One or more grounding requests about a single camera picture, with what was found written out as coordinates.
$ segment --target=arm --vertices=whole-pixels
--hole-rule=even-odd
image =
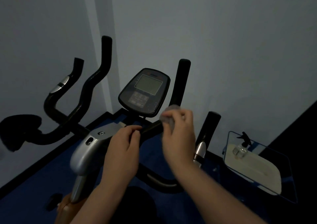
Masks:
[[[140,132],[135,130],[139,129],[141,126],[127,126],[112,137],[105,156],[101,182],[71,224],[105,224],[110,221],[138,170]]]
[[[239,202],[227,190],[193,163],[195,134],[193,116],[189,110],[170,110],[164,116],[173,117],[175,127],[171,133],[163,123],[163,153],[175,177],[195,202],[206,223],[265,222]]]

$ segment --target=exercise bike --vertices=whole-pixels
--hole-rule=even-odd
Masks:
[[[35,115],[10,116],[0,122],[0,138],[10,151],[19,150],[25,141],[37,145],[52,144],[70,132],[82,139],[70,160],[70,167],[77,174],[77,178],[72,192],[66,195],[58,204],[58,215],[55,224],[70,223],[93,191],[112,136],[120,128],[132,125],[139,116],[143,118],[156,116],[169,89],[169,76],[158,70],[144,68],[119,94],[119,102],[129,111],[129,116],[125,120],[119,124],[110,123],[94,130],[88,130],[81,126],[78,123],[90,106],[93,88],[108,74],[111,66],[112,39],[108,36],[102,36],[101,45],[101,65],[84,83],[79,103],[68,116],[57,110],[55,106],[57,101],[79,79],[84,63],[82,59],[74,59],[72,72],[58,83],[46,98],[44,102],[45,113],[59,124],[55,130],[43,134],[38,130],[42,120]],[[181,105],[190,66],[191,62],[189,60],[181,59],[179,61],[169,106]],[[209,112],[206,116],[196,140],[196,150],[193,158],[193,162],[199,167],[204,164],[207,148],[220,118],[221,116],[215,112]],[[140,146],[144,141],[162,132],[163,126],[160,120],[142,128],[140,130]],[[136,177],[163,193],[183,191],[176,179],[163,178],[141,163]]]

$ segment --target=blue floor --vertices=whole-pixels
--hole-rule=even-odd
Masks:
[[[124,118],[125,116],[121,115],[115,122],[118,123]],[[99,126],[110,122],[112,120],[108,119]],[[76,176],[69,167],[69,161],[79,143],[77,142],[57,156],[0,200],[1,224],[54,223],[56,210],[48,212],[44,206],[53,193],[66,195],[71,192]],[[143,143],[140,149],[140,162],[165,178],[174,178],[163,157],[160,135]],[[206,159],[203,169],[250,209],[269,221],[265,208],[256,195],[255,187],[226,167],[211,160]],[[194,203],[185,192],[179,194],[160,193],[137,178],[134,178],[130,185],[139,186],[152,196],[157,206],[158,216],[165,223],[204,223]]]

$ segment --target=person's right hand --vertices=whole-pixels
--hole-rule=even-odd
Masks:
[[[175,121],[173,133],[168,123],[163,123],[163,154],[171,170],[177,172],[184,166],[192,165],[195,151],[195,133],[191,110],[175,109],[162,113]]]

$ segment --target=spray bottle nozzle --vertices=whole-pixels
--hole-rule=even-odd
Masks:
[[[242,132],[242,136],[237,137],[237,138],[244,140],[244,142],[241,144],[243,147],[248,147],[248,145],[251,145],[251,140],[244,131]]]

